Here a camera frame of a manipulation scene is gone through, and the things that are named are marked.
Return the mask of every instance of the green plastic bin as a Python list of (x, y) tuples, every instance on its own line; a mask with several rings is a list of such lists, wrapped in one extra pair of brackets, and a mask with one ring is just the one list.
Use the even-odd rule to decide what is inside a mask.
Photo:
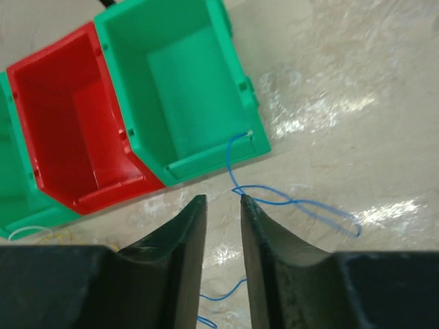
[[(36, 186), (6, 73), (0, 73), (0, 236), (25, 226), (57, 226), (79, 217)], [(14, 235), (19, 239), (31, 233)]]
[(125, 0), (95, 17), (135, 154), (171, 186), (270, 150), (218, 0)]

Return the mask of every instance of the black plastic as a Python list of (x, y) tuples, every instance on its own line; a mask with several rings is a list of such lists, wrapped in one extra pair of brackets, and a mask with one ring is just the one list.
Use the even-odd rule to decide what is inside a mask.
[(99, 0), (99, 2), (102, 3), (102, 5), (104, 5), (105, 8), (108, 8), (111, 5), (116, 4), (115, 0)]
[(241, 199), (253, 329), (439, 328), (438, 252), (329, 254)]
[(195, 328), (206, 197), (114, 253), (103, 246), (0, 247), (0, 328)]

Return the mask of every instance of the red plastic bin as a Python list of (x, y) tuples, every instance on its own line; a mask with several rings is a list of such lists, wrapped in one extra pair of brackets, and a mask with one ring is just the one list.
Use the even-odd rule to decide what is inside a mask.
[(7, 74), (40, 190), (87, 215), (164, 187), (131, 150), (92, 22)]

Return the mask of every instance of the yellow wire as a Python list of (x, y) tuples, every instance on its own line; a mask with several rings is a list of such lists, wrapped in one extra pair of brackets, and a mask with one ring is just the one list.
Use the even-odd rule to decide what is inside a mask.
[[(67, 243), (65, 243), (65, 241), (63, 239), (63, 234), (66, 234), (68, 236), (70, 244), (72, 244), (72, 243), (78, 244), (78, 245), (87, 245), (88, 244), (87, 242), (84, 242), (81, 239), (73, 240), (73, 235), (72, 235), (69, 228), (67, 228), (64, 231), (61, 231), (59, 233), (48, 234), (47, 236), (44, 236), (42, 239), (38, 240), (36, 244), (40, 245), (42, 243), (47, 243), (50, 240), (54, 240), (54, 239), (58, 239), (61, 245), (67, 244)], [(108, 247), (113, 248), (116, 252), (118, 252), (120, 250), (119, 246), (114, 244), (114, 243), (108, 244)]]

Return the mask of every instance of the bin lip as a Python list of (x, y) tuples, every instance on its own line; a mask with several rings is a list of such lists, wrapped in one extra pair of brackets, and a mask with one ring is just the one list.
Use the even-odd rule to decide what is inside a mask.
[[(52, 54), (53, 52), (66, 47), (69, 43), (71, 43), (73, 40), (81, 38), (83, 36), (88, 36), (88, 39), (91, 42), (92, 48), (96, 49), (99, 47), (99, 40), (97, 39), (97, 35), (95, 34), (95, 27), (92, 21), (87, 22), (86, 24), (80, 26), (70, 34), (67, 34), (60, 40), (51, 43), (50, 45), (40, 49), (39, 51), (36, 51), (35, 53), (32, 53), (28, 55), (27, 57), (19, 60), (18, 62), (14, 63), (13, 65), (10, 65), (6, 69), (6, 73), (8, 74), (9, 81), (10, 81), (10, 87), (12, 90), (12, 97), (15, 100), (16, 105), (16, 111), (19, 115), (19, 121), (23, 130), (24, 140), (27, 146), (27, 152), (29, 154), (29, 159), (32, 165), (32, 173), (36, 182), (37, 187), (42, 191), (46, 192), (50, 195), (49, 191), (45, 188), (44, 180), (40, 176), (40, 168), (38, 163), (38, 157), (35, 152), (35, 146), (34, 142), (31, 137), (31, 132), (29, 130), (27, 120), (25, 118), (25, 113), (23, 112), (23, 104), (21, 102), (21, 98), (19, 97), (19, 94), (17, 92), (18, 86), (16, 85), (16, 74), (19, 73), (21, 69), (24, 69), (25, 67), (32, 65), (34, 62), (37, 62), (38, 60), (44, 58), (48, 54)], [(62, 204), (68, 206), (70, 209), (82, 213), (82, 209), (77, 209), (76, 207), (72, 206), (73, 203), (70, 200), (67, 200), (63, 197), (57, 198), (59, 202)]]
[[(71, 198), (65, 197), (64, 195), (58, 195), (56, 193), (53, 193), (51, 189), (47, 189), (45, 186), (44, 177), (40, 175), (40, 165), (38, 163), (38, 156), (35, 149), (34, 142), (32, 140), (32, 132), (29, 129), (29, 126), (27, 124), (25, 112), (23, 110), (23, 103), (21, 101), (20, 95), (19, 95), (19, 86), (16, 83), (16, 75), (19, 74), (19, 71), (21, 69), (26, 68), (28, 65), (32, 65), (33, 63), (37, 62), (40, 59), (45, 58), (46, 56), (50, 56), (53, 52), (56, 52), (59, 49), (62, 49), (63, 47), (69, 46), (72, 42), (74, 42), (78, 38), (83, 38), (86, 36), (88, 38), (88, 41), (91, 44), (91, 47), (93, 49), (93, 60), (97, 61), (97, 67), (99, 70), (99, 74), (102, 78), (102, 84), (104, 85), (104, 90), (106, 93), (106, 101), (108, 102), (108, 110), (110, 110), (113, 113), (113, 116), (115, 118), (115, 123), (118, 134), (121, 137), (121, 145), (122, 150), (125, 156), (127, 156), (141, 171), (143, 174), (143, 178), (149, 177), (150, 174), (153, 174), (146, 166), (143, 164), (133, 153), (130, 141), (128, 139), (127, 130), (125, 128), (123, 117), (120, 111), (119, 104), (117, 102), (117, 97), (115, 94), (115, 90), (112, 85), (110, 73), (108, 72), (108, 67), (106, 65), (105, 58), (103, 56), (102, 48), (99, 42), (99, 38), (97, 36), (97, 32), (95, 29), (94, 22), (89, 21), (86, 24), (80, 26), (75, 31), (71, 32), (70, 34), (67, 34), (63, 38), (61, 38), (59, 41), (54, 42), (50, 44), (49, 46), (29, 55), (26, 58), (23, 58), (19, 62), (9, 66), (6, 71), (10, 77), (10, 85), (12, 89), (12, 95), (15, 99), (16, 104), (16, 111), (19, 115), (19, 122), (21, 124), (23, 135), (24, 135), (24, 141), (26, 142), (25, 146), (27, 147), (27, 152), (29, 154), (29, 162), (32, 166), (30, 169), (30, 175), (34, 176), (34, 181), (36, 183), (36, 186), (39, 188), (40, 191), (43, 193), (46, 193), (51, 196), (51, 198), (57, 200), (61, 204), (67, 206), (71, 210), (81, 214), (81, 215), (87, 215), (91, 212), (95, 212), (95, 209), (90, 209), (79, 202), (79, 200), (72, 200)], [(161, 183), (159, 179), (157, 179), (160, 186), (157, 189), (163, 188), (164, 185)], [(112, 195), (114, 193), (113, 191), (106, 191), (109, 195)], [(123, 198), (115, 198), (115, 203), (118, 203), (119, 199)]]
[(93, 32), (95, 32), (95, 26), (92, 21), (89, 21), (71, 33), (67, 34), (66, 36), (62, 37), (61, 39), (47, 45), (46, 47), (35, 51), (34, 53), (29, 54), (28, 56), (21, 58), (18, 62), (15, 62), (14, 64), (10, 65), (6, 72), (9, 76), (16, 74), (17, 71), (20, 71), (21, 69), (27, 67), (28, 65), (32, 65), (33, 62), (36, 62), (44, 57), (46, 57), (48, 54), (51, 54), (65, 46), (67, 46), (69, 43), (71, 43), (73, 40), (81, 38), (83, 36), (88, 36), (88, 39), (90, 40), (90, 43), (93, 47), (93, 49), (100, 49), (99, 40), (97, 38), (93, 37)]
[[(126, 87), (123, 83), (121, 68), (117, 64), (117, 60), (112, 51), (113, 44), (108, 35), (108, 22), (119, 14), (125, 13), (130, 10), (135, 10), (136, 6), (146, 1), (147, 0), (123, 1), (121, 3), (118, 3), (117, 5), (108, 8), (106, 11), (98, 14), (95, 17), (95, 26), (99, 36), (99, 41), (101, 42), (104, 49), (104, 56), (108, 63), (108, 68), (111, 78), (113, 80), (115, 90), (117, 91), (119, 105), (123, 114), (123, 120), (126, 122), (127, 125), (127, 130), (137, 130), (137, 125), (132, 116), (132, 111), (130, 110), (132, 109), (132, 106), (130, 105), (130, 102), (128, 100), (128, 91), (126, 90)], [(256, 138), (251, 142), (253, 143), (255, 148), (255, 152), (250, 157), (253, 158), (255, 156), (260, 156), (264, 153), (269, 152), (271, 150), (270, 144), (261, 123), (259, 114), (257, 112), (259, 104), (256, 96), (254, 95), (253, 87), (250, 80), (246, 77), (244, 70), (242, 69), (236, 50), (233, 46), (232, 40), (230, 39), (230, 34), (226, 21), (224, 20), (224, 13), (222, 12), (220, 1), (221, 0), (205, 0), (204, 5), (209, 12), (210, 24), (215, 33), (215, 37), (218, 40), (222, 57), (224, 58), (225, 63), (227, 63), (228, 71), (230, 72), (231, 76), (233, 77), (233, 81), (236, 84), (236, 93), (238, 93), (241, 98), (242, 108), (247, 113), (248, 123), (252, 131), (254, 132), (254, 135), (256, 136)], [(247, 90), (245, 91), (240, 90), (239, 85), (242, 83), (246, 83), (249, 88), (247, 88)], [(194, 173), (193, 175), (184, 178), (176, 178), (170, 170), (166, 169), (169, 168), (170, 164), (162, 165), (161, 163), (158, 163), (154, 159), (153, 155), (151, 155), (148, 151), (142, 148), (141, 142), (137, 134), (135, 134), (134, 136), (130, 136), (129, 139), (135, 154), (140, 159), (142, 159), (142, 161), (148, 165), (148, 167), (154, 172), (154, 174), (167, 186), (179, 184), (200, 175), (204, 175), (208, 172), (212, 172), (218, 169), (219, 167), (225, 167), (224, 161), (223, 164), (219, 164), (211, 168), (206, 168), (207, 170), (205, 171), (199, 171)]]
[[(0, 72), (0, 89), (1, 92), (5, 95), (6, 106), (8, 107), (8, 114), (12, 126), (12, 131), (15, 135), (16, 146), (20, 156), (21, 164), (23, 166), (23, 175), (26, 177), (27, 180), (25, 188), (33, 198), (38, 198), (40, 201), (44, 202), (44, 206), (41, 206), (38, 210), (28, 215), (25, 215), (24, 217), (17, 219), (16, 221), (13, 221), (9, 224), (0, 226), (0, 236), (7, 239), (9, 235), (17, 228), (37, 224), (56, 226), (78, 218), (80, 216), (79, 214), (73, 212), (56, 200), (52, 199), (50, 196), (38, 190), (35, 177), (32, 174), (31, 161), (26, 151), (25, 140), (20, 127), (15, 103), (12, 99), (12, 91), (10, 90), (10, 85), (6, 72)], [(33, 234), (33, 232), (24, 232), (20, 234), (19, 239), (30, 234)]]

